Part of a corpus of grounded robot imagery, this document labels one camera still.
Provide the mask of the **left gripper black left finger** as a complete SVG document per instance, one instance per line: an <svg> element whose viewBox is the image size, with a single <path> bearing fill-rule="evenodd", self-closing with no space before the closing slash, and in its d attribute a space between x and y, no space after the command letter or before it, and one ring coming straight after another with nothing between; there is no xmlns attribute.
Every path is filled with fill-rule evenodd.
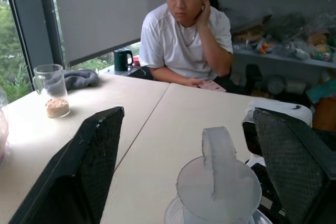
<svg viewBox="0 0 336 224"><path fill-rule="evenodd" d="M100 224L116 165L124 108L85 119L49 161L8 224Z"/></svg>

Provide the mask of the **frosted clear jar lid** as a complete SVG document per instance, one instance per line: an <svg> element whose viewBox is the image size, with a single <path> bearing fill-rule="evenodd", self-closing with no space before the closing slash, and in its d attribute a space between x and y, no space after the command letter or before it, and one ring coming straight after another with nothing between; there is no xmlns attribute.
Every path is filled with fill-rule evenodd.
<svg viewBox="0 0 336 224"><path fill-rule="evenodd" d="M225 127L203 129L202 155L179 172L165 224L272 224L258 209L258 177L239 161Z"/></svg>

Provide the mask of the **pink phone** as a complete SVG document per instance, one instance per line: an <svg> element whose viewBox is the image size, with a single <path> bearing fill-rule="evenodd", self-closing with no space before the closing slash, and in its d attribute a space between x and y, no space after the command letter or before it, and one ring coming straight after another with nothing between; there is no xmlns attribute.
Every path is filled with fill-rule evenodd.
<svg viewBox="0 0 336 224"><path fill-rule="evenodd" d="M212 80L200 84L199 88L211 91L226 92L226 89L224 89L223 87L221 87L219 84L217 84Z"/></svg>

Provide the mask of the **glass cup with beige granules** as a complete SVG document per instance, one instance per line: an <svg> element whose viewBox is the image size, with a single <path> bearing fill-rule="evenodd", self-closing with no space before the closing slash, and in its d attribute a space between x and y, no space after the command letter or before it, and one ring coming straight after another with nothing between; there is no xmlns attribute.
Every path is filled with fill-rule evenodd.
<svg viewBox="0 0 336 224"><path fill-rule="evenodd" d="M47 64L35 67L33 86L49 118L61 118L69 114L68 92L61 65Z"/></svg>

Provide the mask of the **person's right hand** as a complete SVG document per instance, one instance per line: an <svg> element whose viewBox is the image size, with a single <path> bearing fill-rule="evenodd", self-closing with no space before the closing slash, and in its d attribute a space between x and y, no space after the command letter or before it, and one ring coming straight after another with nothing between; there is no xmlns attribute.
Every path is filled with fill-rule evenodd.
<svg viewBox="0 0 336 224"><path fill-rule="evenodd" d="M189 78L183 81L183 85L187 87L199 88L200 86L206 84L207 82L204 80Z"/></svg>

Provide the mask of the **person's left hand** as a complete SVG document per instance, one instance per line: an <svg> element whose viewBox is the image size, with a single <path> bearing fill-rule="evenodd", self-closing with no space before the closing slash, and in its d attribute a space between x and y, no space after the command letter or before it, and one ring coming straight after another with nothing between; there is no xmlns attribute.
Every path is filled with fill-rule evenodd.
<svg viewBox="0 0 336 224"><path fill-rule="evenodd" d="M209 1L206 1L196 19L196 26L198 29L202 29L208 25L210 14L211 14L211 5Z"/></svg>

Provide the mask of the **white cloth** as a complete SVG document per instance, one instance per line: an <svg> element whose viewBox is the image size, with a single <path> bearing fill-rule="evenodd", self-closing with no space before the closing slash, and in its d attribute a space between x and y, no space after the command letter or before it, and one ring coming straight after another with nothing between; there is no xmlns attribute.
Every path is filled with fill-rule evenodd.
<svg viewBox="0 0 336 224"><path fill-rule="evenodd" d="M271 129L279 119L290 121L290 118L301 120L312 127L312 112L306 106L294 103L269 100L266 98L253 99L246 109L246 117L242 121L244 131L251 129Z"/></svg>

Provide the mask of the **white tape roll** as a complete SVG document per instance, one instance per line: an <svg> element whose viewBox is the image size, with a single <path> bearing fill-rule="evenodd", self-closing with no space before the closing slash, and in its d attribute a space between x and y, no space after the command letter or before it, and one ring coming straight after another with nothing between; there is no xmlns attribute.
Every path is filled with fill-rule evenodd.
<svg viewBox="0 0 336 224"><path fill-rule="evenodd" d="M286 87L285 80L281 76L271 76L267 82L267 90L272 95L281 94Z"/></svg>
<svg viewBox="0 0 336 224"><path fill-rule="evenodd" d="M306 83L301 80L286 80L286 92L302 95L306 89Z"/></svg>

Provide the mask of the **orange cardboard box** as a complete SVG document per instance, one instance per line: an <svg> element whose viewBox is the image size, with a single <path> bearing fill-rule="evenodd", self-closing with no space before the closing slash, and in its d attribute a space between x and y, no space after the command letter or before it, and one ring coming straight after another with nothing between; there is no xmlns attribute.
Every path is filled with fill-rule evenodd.
<svg viewBox="0 0 336 224"><path fill-rule="evenodd" d="M336 99L320 99L316 105L313 127L319 130L336 132Z"/></svg>

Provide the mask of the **teal cardboard box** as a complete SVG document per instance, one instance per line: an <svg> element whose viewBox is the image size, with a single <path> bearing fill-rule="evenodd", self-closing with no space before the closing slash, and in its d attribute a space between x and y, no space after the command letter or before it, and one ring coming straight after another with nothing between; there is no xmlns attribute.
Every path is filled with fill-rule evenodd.
<svg viewBox="0 0 336 224"><path fill-rule="evenodd" d="M306 91L309 100L316 104L321 98L336 98L336 79L331 79Z"/></svg>

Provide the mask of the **clear plastic bottle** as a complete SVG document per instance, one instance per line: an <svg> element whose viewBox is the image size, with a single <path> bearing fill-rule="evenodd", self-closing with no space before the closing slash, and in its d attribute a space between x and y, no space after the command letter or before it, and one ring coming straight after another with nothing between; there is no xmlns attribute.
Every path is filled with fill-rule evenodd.
<svg viewBox="0 0 336 224"><path fill-rule="evenodd" d="M8 142L9 136L9 119L8 119L8 98L5 90L0 85L0 170L10 153Z"/></svg>

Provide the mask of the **yellow green toy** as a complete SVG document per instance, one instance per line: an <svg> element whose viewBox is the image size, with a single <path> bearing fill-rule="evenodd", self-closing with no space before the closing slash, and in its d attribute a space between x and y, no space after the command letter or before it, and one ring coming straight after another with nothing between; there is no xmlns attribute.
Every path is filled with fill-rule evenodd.
<svg viewBox="0 0 336 224"><path fill-rule="evenodd" d="M331 62L332 55L332 50L327 45L319 44L314 46L311 58L314 60Z"/></svg>

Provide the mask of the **dark green electric kettle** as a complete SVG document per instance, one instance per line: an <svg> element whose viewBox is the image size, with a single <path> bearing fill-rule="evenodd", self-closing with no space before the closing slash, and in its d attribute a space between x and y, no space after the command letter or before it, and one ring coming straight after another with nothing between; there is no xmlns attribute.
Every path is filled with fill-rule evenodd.
<svg viewBox="0 0 336 224"><path fill-rule="evenodd" d="M128 71L133 66L133 53L131 50L121 48L113 52L114 56L114 70Z"/></svg>

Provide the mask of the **grey roller blind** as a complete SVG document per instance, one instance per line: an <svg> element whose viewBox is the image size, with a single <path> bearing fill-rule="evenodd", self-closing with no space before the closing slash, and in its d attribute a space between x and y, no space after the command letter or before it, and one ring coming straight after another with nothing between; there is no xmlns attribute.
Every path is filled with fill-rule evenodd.
<svg viewBox="0 0 336 224"><path fill-rule="evenodd" d="M165 0L56 0L71 65L140 39L145 16Z"/></svg>

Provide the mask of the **dark window frame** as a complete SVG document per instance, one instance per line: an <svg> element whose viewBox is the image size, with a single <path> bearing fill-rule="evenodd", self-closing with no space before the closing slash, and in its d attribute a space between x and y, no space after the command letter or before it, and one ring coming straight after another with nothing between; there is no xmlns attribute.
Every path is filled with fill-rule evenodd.
<svg viewBox="0 0 336 224"><path fill-rule="evenodd" d="M30 69L64 65L53 0L9 0L20 44Z"/></svg>

